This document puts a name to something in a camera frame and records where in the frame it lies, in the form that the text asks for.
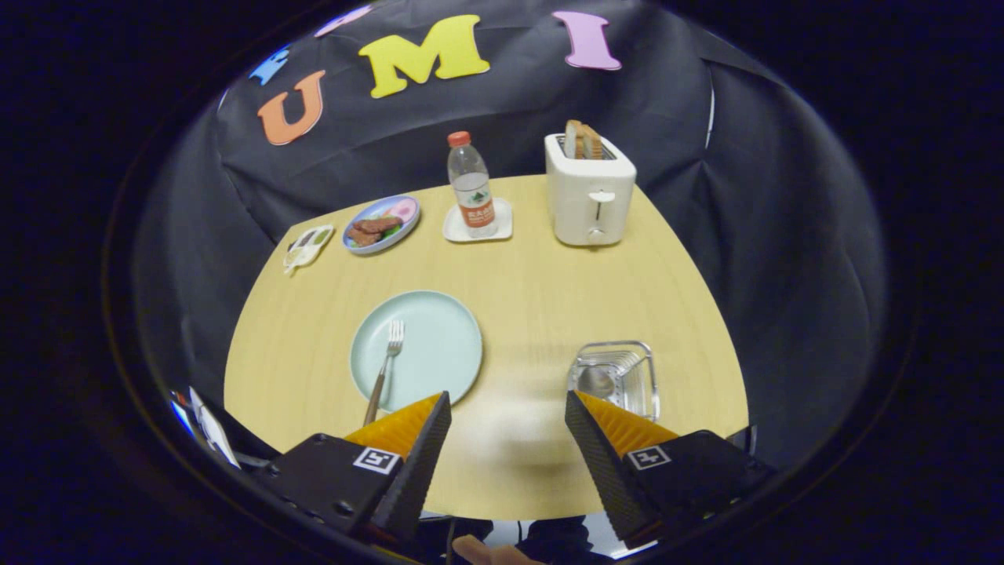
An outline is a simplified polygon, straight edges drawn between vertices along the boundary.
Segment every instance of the hand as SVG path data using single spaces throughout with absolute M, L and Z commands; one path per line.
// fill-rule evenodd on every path
M 474 565 L 545 565 L 511 545 L 489 548 L 470 535 L 453 540 L 453 550 Z

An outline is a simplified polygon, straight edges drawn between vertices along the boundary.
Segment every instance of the toaster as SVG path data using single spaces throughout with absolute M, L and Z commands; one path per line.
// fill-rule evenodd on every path
M 568 245 L 609 245 L 623 237 L 637 171 L 613 144 L 600 140 L 602 159 L 569 159 L 564 133 L 544 137 L 551 225 Z

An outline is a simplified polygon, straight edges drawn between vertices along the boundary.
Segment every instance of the light blue plate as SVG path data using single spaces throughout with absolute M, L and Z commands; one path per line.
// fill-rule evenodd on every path
M 352 238 L 348 236 L 348 230 L 352 228 L 352 224 L 354 224 L 359 220 L 376 219 L 386 214 L 388 210 L 391 210 L 392 208 L 400 204 L 402 200 L 410 200 L 415 205 L 415 215 L 408 218 L 408 221 L 403 223 L 401 227 L 398 228 L 398 231 L 395 231 L 390 235 L 385 235 L 383 239 L 373 243 L 372 245 L 366 245 L 364 247 L 356 247 L 355 241 L 352 241 Z M 384 249 L 391 247 L 398 241 L 401 241 L 402 239 L 405 238 L 405 236 L 411 233 L 412 229 L 415 228 L 415 224 L 419 223 L 420 216 L 422 216 L 422 207 L 419 205 L 419 201 L 416 200 L 415 198 L 412 198 L 411 196 L 389 196 L 387 198 L 382 198 L 363 208 L 362 211 L 359 212 L 358 214 L 355 214 L 355 217 L 352 218 L 352 221 L 348 222 L 348 225 L 345 226 L 345 229 L 341 230 L 341 244 L 344 245 L 346 249 L 355 253 L 356 255 L 368 255 L 369 253 L 383 251 Z
M 388 365 L 381 408 L 393 412 L 444 390 L 451 403 L 467 394 L 481 369 L 478 322 L 449 295 L 413 291 L 376 307 L 355 331 L 348 368 L 364 398 L 387 355 L 392 320 L 405 322 L 405 345 Z

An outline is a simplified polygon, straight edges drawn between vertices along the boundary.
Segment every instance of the plastic bottle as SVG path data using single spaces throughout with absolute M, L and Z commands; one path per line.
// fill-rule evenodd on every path
M 447 175 L 468 232 L 475 239 L 490 237 L 498 231 L 498 223 L 488 188 L 488 167 L 471 145 L 471 133 L 454 131 L 447 136 L 447 142 L 451 148 L 446 161 Z

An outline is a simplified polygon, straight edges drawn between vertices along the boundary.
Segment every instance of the light wood tabletop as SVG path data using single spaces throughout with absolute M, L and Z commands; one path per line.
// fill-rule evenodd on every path
M 428 511 L 540 520 L 602 510 L 563 419 L 569 366 L 590 342 L 649 344 L 661 426 L 723 438 L 744 429 L 746 389 L 725 323 L 652 202 L 636 187 L 619 243 L 570 247 L 551 229 L 546 186 L 543 175 L 492 179 L 493 195 L 513 208 L 507 240 L 446 240 L 443 221 L 456 202 L 449 186 L 409 193 L 421 203 L 420 222 L 379 254 L 354 255 L 340 242 L 366 204 L 294 225 L 238 321 L 226 409 L 280 452 L 312 434 L 357 430 L 367 399 L 348 368 L 356 328 L 386 300 L 433 290 L 474 314 L 484 356 L 477 381 L 453 406 Z M 326 223 L 337 232 L 316 260 L 283 274 L 287 245 Z

